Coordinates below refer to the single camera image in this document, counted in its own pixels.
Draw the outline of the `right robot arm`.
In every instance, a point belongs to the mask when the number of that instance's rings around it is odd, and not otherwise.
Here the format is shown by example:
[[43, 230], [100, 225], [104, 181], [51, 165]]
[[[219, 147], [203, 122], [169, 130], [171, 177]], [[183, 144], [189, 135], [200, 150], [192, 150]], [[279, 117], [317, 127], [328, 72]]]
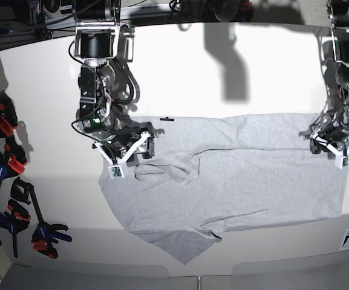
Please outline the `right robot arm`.
[[132, 121], [125, 109], [135, 102], [132, 60], [134, 29], [120, 20], [120, 1], [73, 1], [76, 23], [70, 57], [80, 64], [77, 117], [72, 124], [93, 141], [93, 149], [111, 164], [154, 156], [151, 123]]

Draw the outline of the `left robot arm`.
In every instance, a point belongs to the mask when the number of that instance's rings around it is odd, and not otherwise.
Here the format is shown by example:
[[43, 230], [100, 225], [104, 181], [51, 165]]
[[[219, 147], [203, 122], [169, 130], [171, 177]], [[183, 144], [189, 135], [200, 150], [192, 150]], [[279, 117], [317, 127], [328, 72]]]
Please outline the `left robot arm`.
[[336, 68], [336, 92], [332, 109], [320, 114], [307, 138], [313, 154], [349, 156], [349, 1], [329, 1], [331, 47]]

